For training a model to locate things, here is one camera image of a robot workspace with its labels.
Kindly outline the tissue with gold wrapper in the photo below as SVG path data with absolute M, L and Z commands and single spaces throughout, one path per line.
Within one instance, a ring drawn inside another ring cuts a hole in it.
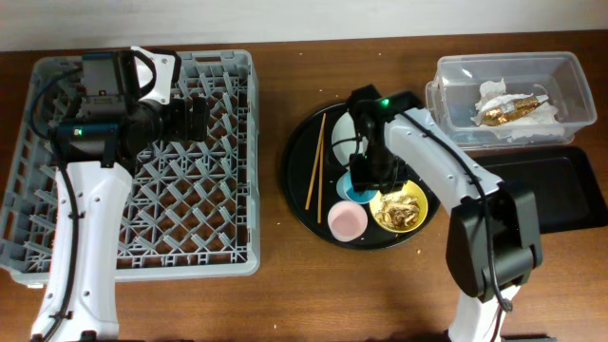
M 476 126 L 494 127 L 500 140 L 539 136 L 562 137 L 564 129 L 556 119 L 559 110 L 548 95 L 508 94 L 504 79 L 480 85 L 477 114 L 471 118 Z

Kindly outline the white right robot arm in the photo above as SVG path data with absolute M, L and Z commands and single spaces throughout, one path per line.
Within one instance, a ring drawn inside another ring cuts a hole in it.
M 395 190 L 408 166 L 449 215 L 446 263 L 461 290 L 449 341 L 500 341 L 512 300 L 542 264 L 534 192 L 484 169 L 433 121 L 410 91 L 382 96 L 373 85 L 346 101 L 364 150 L 350 156 L 355 191 Z

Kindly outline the food scraps and peanut shells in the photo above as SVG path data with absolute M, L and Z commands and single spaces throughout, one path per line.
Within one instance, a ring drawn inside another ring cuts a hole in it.
M 376 221 L 396 232 L 412 230 L 420 217 L 418 199 L 404 193 L 382 195 L 371 210 Z

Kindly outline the pink cup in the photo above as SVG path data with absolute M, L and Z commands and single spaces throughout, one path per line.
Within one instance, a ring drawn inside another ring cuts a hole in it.
M 332 235 L 341 242 L 360 238 L 368 226 L 368 215 L 361 204 L 342 200 L 329 211 L 327 222 Z

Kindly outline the light blue cup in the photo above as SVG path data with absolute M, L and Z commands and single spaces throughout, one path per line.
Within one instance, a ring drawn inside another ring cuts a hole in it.
M 378 193 L 377 190 L 356 192 L 352 184 L 350 171 L 347 171 L 336 182 L 336 192 L 342 200 L 349 200 L 358 204 L 366 204 L 371 202 Z

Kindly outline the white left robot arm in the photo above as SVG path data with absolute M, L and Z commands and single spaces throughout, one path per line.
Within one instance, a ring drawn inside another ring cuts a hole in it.
M 115 273 L 120 226 L 138 155 L 156 141 L 202 142 L 210 110 L 197 98 L 174 99 L 181 57 L 131 47 L 86 53 L 31 100 L 28 124 L 56 161 L 57 214 L 43 304 L 33 341 L 116 341 Z M 59 82 L 80 75 L 74 112 L 46 131 L 34 116 Z

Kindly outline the yellow bowl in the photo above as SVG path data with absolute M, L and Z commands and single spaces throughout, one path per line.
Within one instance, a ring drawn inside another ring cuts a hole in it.
M 369 202 L 375 222 L 386 231 L 402 234 L 419 228 L 428 215 L 428 199 L 422 188 L 409 180 L 399 191 L 378 193 Z

